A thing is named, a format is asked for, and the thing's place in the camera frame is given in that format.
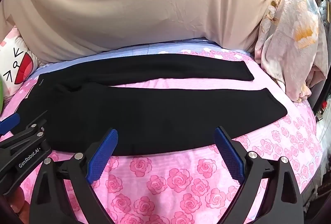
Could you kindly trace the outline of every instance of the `pillow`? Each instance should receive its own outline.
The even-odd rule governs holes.
[[[4,103],[19,90],[38,64],[37,57],[29,51],[15,26],[0,44],[0,76]]]
[[[197,37],[254,51],[270,0],[3,0],[3,22],[17,25],[43,62],[136,44]]]

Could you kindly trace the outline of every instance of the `red mouth print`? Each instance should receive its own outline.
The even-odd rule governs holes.
[[[16,75],[15,84],[21,84],[31,74],[34,67],[31,56],[26,52]]]

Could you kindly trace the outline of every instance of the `floral blanket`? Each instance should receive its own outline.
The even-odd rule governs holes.
[[[172,45],[172,48],[158,46],[157,51],[151,45],[144,52],[136,51],[138,49],[140,50],[140,48],[130,48],[133,50],[131,54],[188,53],[217,58],[220,61],[222,59],[245,61],[254,76],[253,81],[156,79],[121,87],[241,90],[268,88],[272,95],[286,107],[288,114],[274,124],[239,137],[237,140],[247,151],[253,150],[263,158],[278,160],[280,156],[287,156],[293,167],[299,189],[304,190],[319,167],[322,157],[322,149],[315,136],[314,115],[307,101],[293,104],[254,60],[238,52],[208,43],[200,47],[196,46],[194,49],[192,46],[183,44]],[[122,55],[122,51],[113,51],[100,56],[111,58]],[[50,68],[59,69],[68,64],[91,59],[92,57],[86,57],[38,69],[14,95],[4,109],[0,120],[15,112],[19,103],[36,84],[41,72],[49,72]],[[213,100],[206,100],[206,102],[213,103]],[[240,117],[244,117],[244,115],[233,116],[238,119],[238,124],[240,124]],[[50,157],[54,161],[62,161],[71,156],[72,154],[53,151]],[[31,199],[39,168],[35,169],[22,183],[27,201]],[[266,184],[267,180],[263,179],[246,223],[256,217]],[[65,185],[77,219],[87,223],[70,181],[65,181]],[[167,154],[112,156],[101,178],[95,181],[92,187],[115,224],[212,224],[217,223],[224,214],[239,184],[231,178],[217,147],[211,145]]]
[[[260,24],[255,61],[294,102],[326,79],[328,52],[315,0],[272,0]]]

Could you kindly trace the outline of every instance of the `blue gripper pad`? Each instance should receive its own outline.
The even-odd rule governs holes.
[[[20,117],[18,113],[15,113],[8,118],[5,118],[2,122],[0,122],[0,137],[8,133],[11,129],[13,129],[17,124],[19,124]]]
[[[92,184],[100,178],[109,158],[117,146],[118,140],[119,136],[117,131],[115,129],[111,129],[88,163],[86,175],[86,180],[88,183]]]
[[[215,129],[214,139],[232,178],[242,184],[245,180],[244,163],[221,128]]]

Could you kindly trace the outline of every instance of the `metal screw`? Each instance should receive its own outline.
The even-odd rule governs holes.
[[[46,158],[44,159],[44,164],[50,164],[51,163],[51,158]]]
[[[258,154],[257,154],[256,152],[254,152],[254,151],[250,151],[250,152],[248,153],[248,156],[249,156],[250,158],[252,158],[252,159],[256,159],[256,158],[258,157]]]
[[[84,155],[82,153],[76,153],[75,154],[75,159],[77,159],[77,160],[80,160],[83,157],[84,157]]]
[[[289,159],[287,159],[286,157],[282,157],[280,158],[280,160],[283,162],[283,163],[288,163],[289,162]]]

